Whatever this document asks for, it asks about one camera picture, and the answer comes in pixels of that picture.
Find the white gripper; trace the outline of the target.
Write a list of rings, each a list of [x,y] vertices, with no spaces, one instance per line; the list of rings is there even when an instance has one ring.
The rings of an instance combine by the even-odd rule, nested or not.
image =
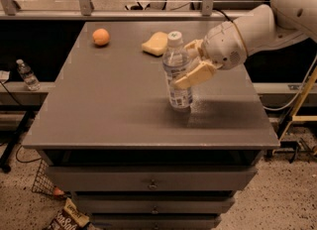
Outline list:
[[[248,57],[246,42],[237,21],[224,22],[212,28],[203,41],[193,40],[184,49],[194,61],[172,81],[176,89],[187,89],[205,82],[213,77],[217,68],[232,69],[243,64]]]

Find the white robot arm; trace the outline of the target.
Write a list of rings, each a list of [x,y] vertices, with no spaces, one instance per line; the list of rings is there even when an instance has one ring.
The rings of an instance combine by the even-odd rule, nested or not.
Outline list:
[[[278,50],[306,39],[317,42],[317,0],[269,0],[232,22],[212,28],[185,46],[193,63],[172,80],[187,89],[261,51]]]

